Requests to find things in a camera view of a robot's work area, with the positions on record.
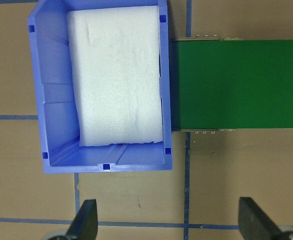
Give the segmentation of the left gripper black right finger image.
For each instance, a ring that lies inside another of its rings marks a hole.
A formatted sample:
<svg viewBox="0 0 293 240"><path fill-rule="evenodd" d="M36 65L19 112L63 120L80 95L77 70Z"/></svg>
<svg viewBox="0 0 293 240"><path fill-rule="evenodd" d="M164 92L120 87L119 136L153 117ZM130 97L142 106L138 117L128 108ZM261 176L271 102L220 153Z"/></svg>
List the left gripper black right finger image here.
<svg viewBox="0 0 293 240"><path fill-rule="evenodd" d="M240 197L238 229L244 240L278 240L283 232L251 197Z"/></svg>

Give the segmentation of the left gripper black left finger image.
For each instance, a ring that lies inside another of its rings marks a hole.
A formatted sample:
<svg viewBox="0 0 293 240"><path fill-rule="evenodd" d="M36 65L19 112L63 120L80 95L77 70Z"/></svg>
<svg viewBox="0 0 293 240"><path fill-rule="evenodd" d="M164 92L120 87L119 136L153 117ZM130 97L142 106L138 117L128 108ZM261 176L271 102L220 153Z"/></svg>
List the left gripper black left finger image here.
<svg viewBox="0 0 293 240"><path fill-rule="evenodd" d="M81 205L66 236L70 240L95 240L98 234L98 213L95 199L87 199Z"/></svg>

